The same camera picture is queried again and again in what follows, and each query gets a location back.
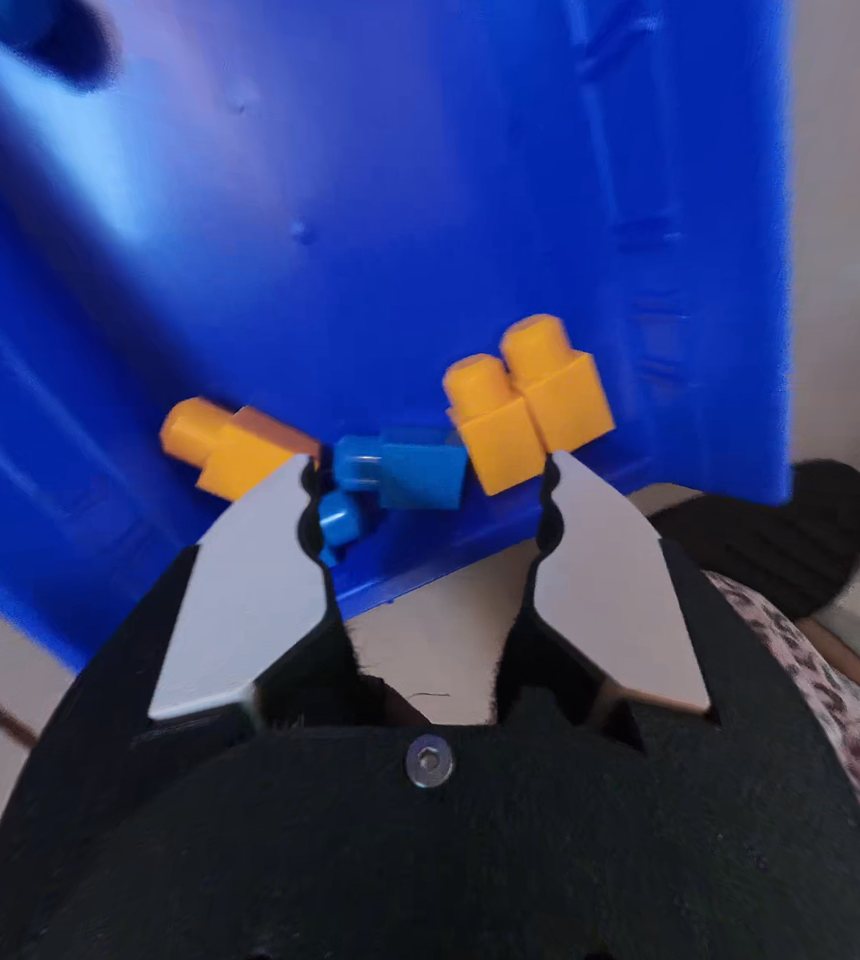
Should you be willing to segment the orange mega block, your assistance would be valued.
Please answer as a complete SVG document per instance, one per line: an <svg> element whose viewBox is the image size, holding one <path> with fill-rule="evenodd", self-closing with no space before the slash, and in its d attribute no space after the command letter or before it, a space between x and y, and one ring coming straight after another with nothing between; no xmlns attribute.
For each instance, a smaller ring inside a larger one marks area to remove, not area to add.
<svg viewBox="0 0 860 960"><path fill-rule="evenodd" d="M520 319L503 334L500 351L547 452L573 452L616 429L592 354L573 347L559 318Z"/></svg>
<svg viewBox="0 0 860 960"><path fill-rule="evenodd" d="M295 457L319 462L319 440L252 406L232 411L204 397L178 402L160 430L161 449L196 469L196 488L234 502Z"/></svg>
<svg viewBox="0 0 860 960"><path fill-rule="evenodd" d="M449 366L442 387L448 417L488 497L544 473L546 453L524 397L503 363L478 353Z"/></svg>

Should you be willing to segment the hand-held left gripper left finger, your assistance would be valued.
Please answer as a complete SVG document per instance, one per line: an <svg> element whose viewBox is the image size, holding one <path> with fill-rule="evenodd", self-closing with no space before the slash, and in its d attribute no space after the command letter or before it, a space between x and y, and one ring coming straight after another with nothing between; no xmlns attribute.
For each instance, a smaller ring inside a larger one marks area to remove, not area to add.
<svg viewBox="0 0 860 960"><path fill-rule="evenodd" d="M355 667L318 559L316 481L313 462L293 457L200 539L151 721L227 707L264 722L352 715Z"/></svg>

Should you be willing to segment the person's leopard print clothing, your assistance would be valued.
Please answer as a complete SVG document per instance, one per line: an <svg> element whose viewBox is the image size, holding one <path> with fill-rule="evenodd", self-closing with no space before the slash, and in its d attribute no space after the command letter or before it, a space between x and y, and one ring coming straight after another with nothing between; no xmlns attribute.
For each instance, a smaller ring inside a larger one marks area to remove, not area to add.
<svg viewBox="0 0 860 960"><path fill-rule="evenodd" d="M707 576L790 677L820 723L860 804L860 686L834 668L761 594L721 574Z"/></svg>

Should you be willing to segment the blue plastic bin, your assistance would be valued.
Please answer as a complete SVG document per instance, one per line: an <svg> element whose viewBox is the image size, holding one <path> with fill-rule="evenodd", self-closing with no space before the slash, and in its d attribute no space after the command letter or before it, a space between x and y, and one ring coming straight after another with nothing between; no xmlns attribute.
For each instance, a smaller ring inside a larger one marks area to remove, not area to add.
<svg viewBox="0 0 860 960"><path fill-rule="evenodd" d="M0 41L0 615L72 670L223 509L175 404L447 427L532 314L621 493L789 497L789 2L55 13Z"/></svg>

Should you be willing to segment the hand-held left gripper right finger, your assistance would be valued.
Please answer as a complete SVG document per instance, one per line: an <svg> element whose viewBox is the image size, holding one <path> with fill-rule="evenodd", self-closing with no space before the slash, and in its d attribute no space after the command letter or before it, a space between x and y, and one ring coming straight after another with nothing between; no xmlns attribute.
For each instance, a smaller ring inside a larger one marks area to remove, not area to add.
<svg viewBox="0 0 860 960"><path fill-rule="evenodd" d="M501 654L501 722L545 690L573 725L634 701L712 709L662 539L644 515L571 453L547 457L537 555Z"/></svg>

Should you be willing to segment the black knit garment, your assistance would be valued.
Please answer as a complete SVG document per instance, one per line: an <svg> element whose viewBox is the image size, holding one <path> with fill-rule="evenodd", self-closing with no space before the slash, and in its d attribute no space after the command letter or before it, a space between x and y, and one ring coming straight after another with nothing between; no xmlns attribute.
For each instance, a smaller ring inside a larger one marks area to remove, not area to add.
<svg viewBox="0 0 860 960"><path fill-rule="evenodd" d="M792 480L781 506L703 494L649 520L701 569L755 591L792 621L811 618L860 567L860 471L814 460L795 464Z"/></svg>

